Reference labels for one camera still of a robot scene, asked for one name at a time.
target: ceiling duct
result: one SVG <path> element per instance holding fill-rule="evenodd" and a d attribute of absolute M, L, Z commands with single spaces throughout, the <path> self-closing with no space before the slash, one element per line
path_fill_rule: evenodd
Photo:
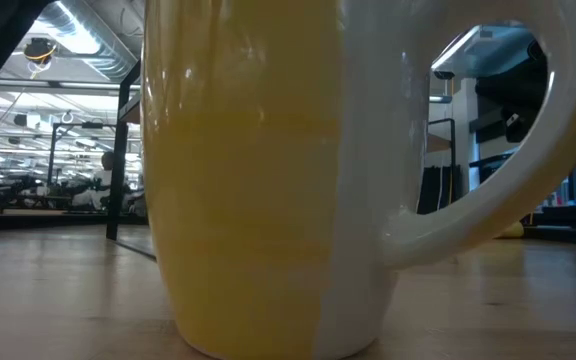
<path fill-rule="evenodd" d="M 83 0 L 48 5 L 38 19 L 50 36 L 108 80 L 121 82 L 137 59 Z"/>

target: wooden table surface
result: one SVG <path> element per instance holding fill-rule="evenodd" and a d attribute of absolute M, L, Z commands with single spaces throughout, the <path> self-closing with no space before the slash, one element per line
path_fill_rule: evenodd
<path fill-rule="evenodd" d="M 104 230 L 0 232 L 0 360 L 205 359 L 157 265 Z M 381 339 L 352 359 L 576 359 L 576 246 L 491 241 L 403 272 Z"/>

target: white mug handle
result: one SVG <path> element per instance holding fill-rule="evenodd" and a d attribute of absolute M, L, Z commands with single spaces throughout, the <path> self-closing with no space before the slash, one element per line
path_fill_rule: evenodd
<path fill-rule="evenodd" d="M 393 213 L 382 233 L 392 268 L 440 260 L 501 233 L 533 211 L 576 164 L 576 0 L 437 0 L 444 26 L 426 34 L 434 50 L 475 25 L 523 22 L 548 56 L 549 87 L 533 129 L 516 154 L 477 190 L 429 215 Z"/>

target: yellow and white mug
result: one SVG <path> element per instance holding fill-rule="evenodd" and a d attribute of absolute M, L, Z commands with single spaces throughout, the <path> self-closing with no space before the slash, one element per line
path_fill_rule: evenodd
<path fill-rule="evenodd" d="M 548 55 L 534 129 L 415 215 L 433 57 L 505 19 Z M 143 66 L 159 266 L 182 336 L 218 358 L 361 350 L 394 270 L 491 238 L 576 162 L 576 0 L 149 0 Z"/>

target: mug handle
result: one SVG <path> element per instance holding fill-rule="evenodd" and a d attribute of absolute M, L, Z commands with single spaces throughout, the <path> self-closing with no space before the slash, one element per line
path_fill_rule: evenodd
<path fill-rule="evenodd" d="M 445 6 L 437 10 L 443 11 L 445 26 L 435 23 L 428 30 L 434 33 L 424 34 L 429 41 L 436 39 L 435 49 L 451 40 L 445 34 L 500 19 L 519 20 L 548 56 L 549 86 L 519 150 L 477 190 L 435 213 L 401 210 L 389 216 L 381 245 L 386 265 L 395 269 L 437 261 L 498 235 L 533 211 L 576 164 L 576 0 L 437 3 Z"/>

